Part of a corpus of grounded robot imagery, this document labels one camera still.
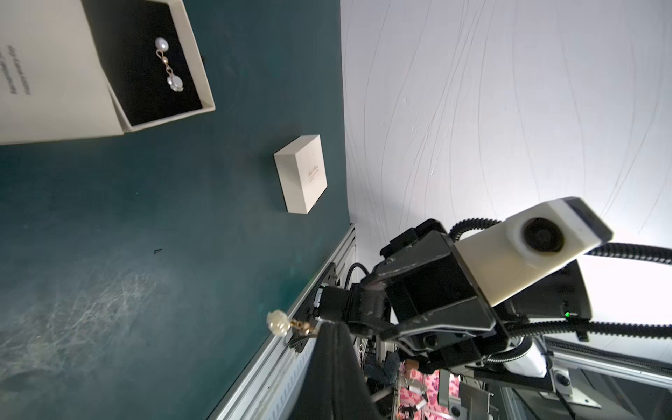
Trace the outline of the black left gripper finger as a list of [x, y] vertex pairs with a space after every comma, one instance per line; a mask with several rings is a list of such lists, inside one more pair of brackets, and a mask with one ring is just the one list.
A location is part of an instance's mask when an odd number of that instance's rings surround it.
[[324, 323], [291, 419], [380, 419], [364, 380], [350, 331]]

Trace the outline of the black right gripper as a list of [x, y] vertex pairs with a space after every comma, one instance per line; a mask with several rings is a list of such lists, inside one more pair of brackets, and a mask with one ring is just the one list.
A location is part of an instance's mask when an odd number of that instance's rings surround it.
[[315, 315], [395, 344], [423, 368], [483, 362], [509, 347], [507, 330], [440, 222], [399, 234], [381, 256], [349, 289], [325, 287]]

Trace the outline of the cream drawer jewelry box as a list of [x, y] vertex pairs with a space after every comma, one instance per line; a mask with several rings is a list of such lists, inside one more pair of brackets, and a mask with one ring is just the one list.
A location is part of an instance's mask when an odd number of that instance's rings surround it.
[[[158, 37], [180, 93], [155, 54]], [[3, 145], [121, 136], [214, 109], [181, 1], [1, 4]]]

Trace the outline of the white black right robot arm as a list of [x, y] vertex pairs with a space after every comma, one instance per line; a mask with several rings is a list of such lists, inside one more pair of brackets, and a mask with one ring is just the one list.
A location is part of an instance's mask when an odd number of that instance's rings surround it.
[[345, 323], [351, 334], [399, 346], [430, 374], [517, 355], [513, 328], [531, 319], [589, 320], [592, 311], [577, 262], [492, 306], [460, 261], [455, 242], [469, 228], [494, 225], [468, 219], [452, 230], [429, 219], [381, 250], [383, 261], [348, 288], [325, 287], [314, 313]]

